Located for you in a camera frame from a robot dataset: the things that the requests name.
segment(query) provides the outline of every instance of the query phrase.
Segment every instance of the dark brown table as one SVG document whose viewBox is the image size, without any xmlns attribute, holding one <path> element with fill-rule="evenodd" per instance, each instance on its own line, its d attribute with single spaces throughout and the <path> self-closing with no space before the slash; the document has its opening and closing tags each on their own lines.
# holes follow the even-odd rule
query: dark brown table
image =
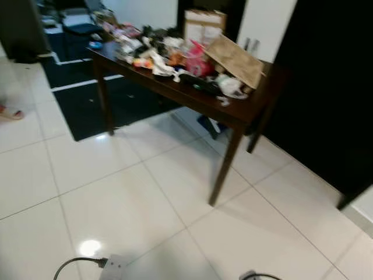
<svg viewBox="0 0 373 280">
<path fill-rule="evenodd" d="M 255 117 L 259 115 L 263 116 L 259 122 L 258 129 L 254 132 L 251 143 L 249 144 L 248 150 L 251 152 L 270 116 L 270 112 L 279 94 L 278 79 L 270 78 L 272 76 L 271 73 L 273 72 L 273 67 L 271 67 L 270 64 L 265 63 L 264 73 L 267 73 L 267 77 L 261 79 L 258 88 L 250 94 L 249 98 L 246 100 L 229 99 L 230 105 L 223 107 L 221 106 L 220 101 L 215 97 L 196 90 L 191 85 L 176 83 L 172 79 L 155 79 L 150 70 L 135 68 L 124 61 L 116 59 L 114 51 L 117 46 L 118 44 L 116 42 L 108 42 L 104 43 L 103 48 L 100 50 L 90 50 L 93 58 L 94 70 L 98 80 L 98 94 L 100 96 L 101 107 L 105 116 L 107 131 L 110 135 L 114 134 L 114 124 L 110 100 L 103 76 L 103 70 L 105 69 L 123 75 L 135 83 L 233 129 L 233 134 L 223 164 L 220 168 L 213 192 L 209 199 L 209 204 L 214 206 L 240 140 L 245 134 L 246 129 Z"/>
</svg>

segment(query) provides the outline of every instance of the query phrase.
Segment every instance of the white tile floor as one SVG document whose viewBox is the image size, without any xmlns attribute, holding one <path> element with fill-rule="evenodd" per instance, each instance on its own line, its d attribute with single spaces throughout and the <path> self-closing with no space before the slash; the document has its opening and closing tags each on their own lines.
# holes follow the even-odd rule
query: white tile floor
<svg viewBox="0 0 373 280">
<path fill-rule="evenodd" d="M 334 207 L 339 194 L 262 138 L 244 139 L 215 209 L 227 136 L 213 141 L 187 108 L 72 140 L 42 67 L 0 62 L 0 90 L 22 108 L 0 120 L 0 279 L 52 279 L 97 240 L 126 279 L 371 280 L 373 241 Z M 71 265 L 60 279 L 94 280 Z"/>
</svg>

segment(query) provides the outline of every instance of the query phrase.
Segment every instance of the sandal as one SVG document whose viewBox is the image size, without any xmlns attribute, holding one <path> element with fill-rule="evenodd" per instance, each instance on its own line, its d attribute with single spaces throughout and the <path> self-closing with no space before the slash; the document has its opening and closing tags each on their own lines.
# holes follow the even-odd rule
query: sandal
<svg viewBox="0 0 373 280">
<path fill-rule="evenodd" d="M 5 107 L 0 113 L 0 117 L 10 118 L 11 120 L 20 120 L 24 117 L 23 112 L 16 108 Z"/>
</svg>

